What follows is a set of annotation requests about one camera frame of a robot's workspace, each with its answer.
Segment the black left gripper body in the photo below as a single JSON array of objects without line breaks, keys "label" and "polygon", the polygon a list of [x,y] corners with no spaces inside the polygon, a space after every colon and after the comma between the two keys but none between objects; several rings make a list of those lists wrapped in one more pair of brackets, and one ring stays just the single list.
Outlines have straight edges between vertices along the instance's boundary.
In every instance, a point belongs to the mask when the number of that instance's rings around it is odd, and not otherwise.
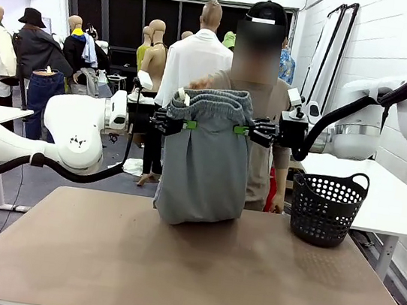
[{"label": "black left gripper body", "polygon": [[130,127],[137,125],[137,128],[147,129],[149,120],[155,112],[154,104],[130,102],[128,107],[128,122]]}]

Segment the person's right hand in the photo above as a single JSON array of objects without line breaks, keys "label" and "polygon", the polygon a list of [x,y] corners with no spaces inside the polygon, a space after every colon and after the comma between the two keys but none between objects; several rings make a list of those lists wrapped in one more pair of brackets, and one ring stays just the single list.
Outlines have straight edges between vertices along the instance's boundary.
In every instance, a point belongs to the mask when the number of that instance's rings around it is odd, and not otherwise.
[{"label": "person's right hand", "polygon": [[203,78],[199,80],[194,80],[188,85],[189,89],[194,89],[194,90],[202,90],[202,89],[208,89],[211,88],[211,85],[213,84],[211,78]]}]

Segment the person's left hand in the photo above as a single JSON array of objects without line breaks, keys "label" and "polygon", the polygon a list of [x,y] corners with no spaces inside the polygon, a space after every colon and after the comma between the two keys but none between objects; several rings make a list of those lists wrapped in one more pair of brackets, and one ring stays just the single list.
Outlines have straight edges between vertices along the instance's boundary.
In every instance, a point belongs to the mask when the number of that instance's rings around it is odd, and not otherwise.
[{"label": "person's left hand", "polygon": [[285,209],[285,198],[283,195],[276,193],[272,198],[272,203],[269,211],[271,213],[283,214]]}]

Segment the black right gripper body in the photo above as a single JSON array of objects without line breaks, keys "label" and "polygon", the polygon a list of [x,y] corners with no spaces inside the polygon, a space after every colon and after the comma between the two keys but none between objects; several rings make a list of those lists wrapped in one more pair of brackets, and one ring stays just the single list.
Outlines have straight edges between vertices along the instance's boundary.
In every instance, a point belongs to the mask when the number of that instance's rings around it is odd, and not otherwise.
[{"label": "black right gripper body", "polygon": [[295,119],[279,119],[279,145],[289,149],[299,149],[305,140],[308,130],[306,121]]}]

